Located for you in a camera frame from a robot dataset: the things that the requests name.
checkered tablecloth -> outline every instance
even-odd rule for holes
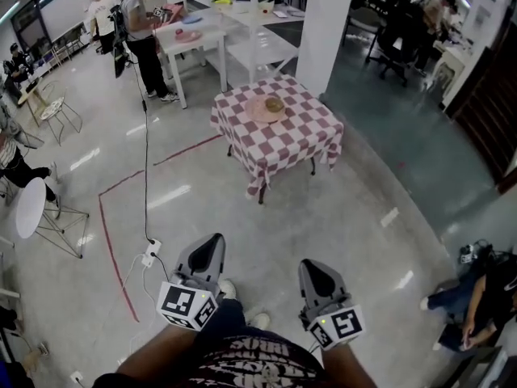
[[[256,95],[276,94],[285,104],[285,117],[273,124],[251,120],[244,107]],[[332,168],[341,154],[343,124],[289,75],[241,86],[214,100],[210,125],[225,135],[233,154],[251,174],[246,195],[269,186],[278,171],[322,154]]]

whiteboard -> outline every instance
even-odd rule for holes
[[[52,0],[41,9],[41,16],[51,41],[62,36],[88,16],[90,0]]]

power outlet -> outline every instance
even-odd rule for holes
[[[153,257],[151,253],[158,255],[160,247],[162,247],[162,243],[159,242],[157,239],[153,238],[152,240],[154,241],[154,243],[149,243],[149,245],[147,246],[147,251],[145,252],[144,257],[142,258],[142,264],[147,268],[153,266],[154,263],[155,257]]]
[[[75,371],[70,375],[70,379],[74,381],[76,384],[80,381],[82,381],[82,374],[79,371]]]

power strip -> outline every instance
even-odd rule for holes
[[[147,251],[145,252],[144,257],[142,257],[142,264],[147,268],[153,266],[154,259],[156,259],[154,256],[151,255],[151,253],[157,255],[160,251],[160,247],[162,246],[162,243],[159,242],[157,239],[153,238],[152,240],[153,243],[149,243],[149,245],[147,246]]]

floor marking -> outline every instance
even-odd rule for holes
[[[384,217],[382,217],[382,220],[380,220],[380,224],[384,228],[386,228],[392,223],[393,220],[395,220],[395,218],[397,218],[397,216],[398,216],[398,208],[393,207],[393,209],[388,214],[386,214]]]
[[[190,151],[190,150],[193,150],[195,148],[197,148],[198,146],[202,146],[210,141],[214,141],[216,140],[217,138],[220,138],[221,135],[216,135],[215,137],[211,137],[209,139],[205,139],[204,141],[202,142],[199,142],[195,145],[192,145],[192,146],[189,146],[187,148],[185,148],[184,150],[181,150],[175,154],[172,154],[170,157],[168,158],[165,158],[164,160],[160,161],[160,162],[156,162],[153,164],[153,166],[157,166],[157,165],[160,165],[164,162],[167,162],[169,161],[170,159],[172,158],[175,158],[175,157],[178,157],[179,155],[181,154],[184,154],[186,153],[187,151]],[[107,230],[107,225],[106,225],[106,218],[104,217],[104,208],[103,208],[103,201],[102,201],[102,196],[104,194],[106,194],[107,192],[110,192],[111,190],[119,187],[122,183],[125,183],[126,181],[136,177],[137,175],[139,174],[142,174],[144,172],[144,170],[139,170],[137,172],[135,172],[133,175],[130,175],[129,177],[126,177],[124,179],[122,179],[121,181],[119,181],[118,183],[115,183],[113,184],[111,187],[109,187],[107,190],[105,190],[104,192],[101,192],[99,194],[99,211],[100,211],[100,217],[101,217],[101,221],[103,223],[103,229],[104,229],[104,236],[106,237],[106,243],[107,243],[107,249],[109,250],[110,252],[110,257],[111,257],[111,261],[113,263],[113,268],[115,269],[115,274],[117,276],[117,279],[119,280],[119,283],[120,283],[120,287],[122,288],[122,286],[124,285],[124,282],[122,281],[122,277],[120,276],[120,270],[119,270],[119,265],[118,263],[116,262],[116,259],[115,259],[115,254],[113,253],[113,247],[111,245],[111,239],[110,239],[110,234]],[[131,299],[129,298],[129,295],[128,293],[126,292],[126,289],[124,289],[123,291],[123,294],[124,294],[124,299],[126,300],[127,304],[128,304],[128,308],[129,310],[131,311],[131,315],[133,316],[133,318],[135,319],[135,321],[137,322],[140,322],[140,320],[138,319],[138,316],[137,316],[137,312],[135,311],[135,309],[133,308],[133,305],[131,303]]]

